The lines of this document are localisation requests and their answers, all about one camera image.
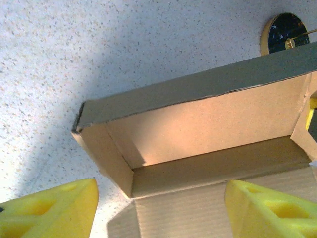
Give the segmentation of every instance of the corrugated cardboard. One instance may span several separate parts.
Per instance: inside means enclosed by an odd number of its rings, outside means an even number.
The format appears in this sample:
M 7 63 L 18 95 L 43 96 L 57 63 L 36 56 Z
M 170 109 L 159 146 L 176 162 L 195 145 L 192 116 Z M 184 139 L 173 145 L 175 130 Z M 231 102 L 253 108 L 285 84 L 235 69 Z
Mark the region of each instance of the corrugated cardboard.
M 86 101 L 72 133 L 135 199 L 110 237 L 230 237 L 229 179 L 317 197 L 305 130 L 316 71 L 312 43 Z

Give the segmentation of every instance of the cardboard box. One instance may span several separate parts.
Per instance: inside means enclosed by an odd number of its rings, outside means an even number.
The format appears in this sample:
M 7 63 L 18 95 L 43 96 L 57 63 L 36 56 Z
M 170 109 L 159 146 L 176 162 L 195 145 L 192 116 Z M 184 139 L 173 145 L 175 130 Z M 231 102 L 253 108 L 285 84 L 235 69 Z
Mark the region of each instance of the cardboard box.
M 73 136 L 134 199 L 109 237 L 231 237 L 229 179 L 317 201 L 316 91 L 312 43 L 83 103 Z

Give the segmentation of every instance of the clock face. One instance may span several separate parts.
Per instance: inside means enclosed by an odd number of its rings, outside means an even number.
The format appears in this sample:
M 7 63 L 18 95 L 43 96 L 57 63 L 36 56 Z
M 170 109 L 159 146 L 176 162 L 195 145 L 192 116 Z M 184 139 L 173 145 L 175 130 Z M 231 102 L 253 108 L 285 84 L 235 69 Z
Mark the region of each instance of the clock face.
M 280 14 L 273 22 L 269 36 L 269 53 L 275 53 L 285 50 L 285 42 L 289 38 L 297 37 L 307 32 L 303 22 L 292 13 Z M 301 46 L 309 43 L 308 35 L 300 36 L 294 39 L 295 46 Z

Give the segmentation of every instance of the open cardboard box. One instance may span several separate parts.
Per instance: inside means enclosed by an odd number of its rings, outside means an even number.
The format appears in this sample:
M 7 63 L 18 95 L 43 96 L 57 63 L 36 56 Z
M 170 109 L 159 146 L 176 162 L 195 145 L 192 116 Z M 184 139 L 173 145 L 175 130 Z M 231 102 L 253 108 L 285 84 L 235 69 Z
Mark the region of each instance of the open cardboard box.
M 229 179 L 317 201 L 316 91 L 312 43 L 83 103 L 73 136 L 134 199 L 109 237 L 231 237 Z

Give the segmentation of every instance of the box flap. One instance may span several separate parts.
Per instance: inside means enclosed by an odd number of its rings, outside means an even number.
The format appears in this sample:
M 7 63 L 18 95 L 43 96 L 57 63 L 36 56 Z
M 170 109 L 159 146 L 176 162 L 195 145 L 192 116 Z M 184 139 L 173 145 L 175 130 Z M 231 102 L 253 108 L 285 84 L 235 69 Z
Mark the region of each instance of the box flap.
M 317 185 L 310 167 L 246 181 L 317 202 Z M 232 237 L 224 191 L 225 183 L 221 183 L 137 199 L 141 237 Z
M 299 119 L 294 128 L 291 139 L 295 141 L 310 157 L 311 160 L 317 160 L 317 143 L 313 137 L 306 130 L 306 122 L 308 118 L 310 107 L 310 99 L 317 98 L 317 72 L 308 74 L 309 86 L 307 87 L 305 96 L 303 98 L 303 106 Z
M 109 238 L 141 238 L 134 202 L 120 211 L 108 223 Z

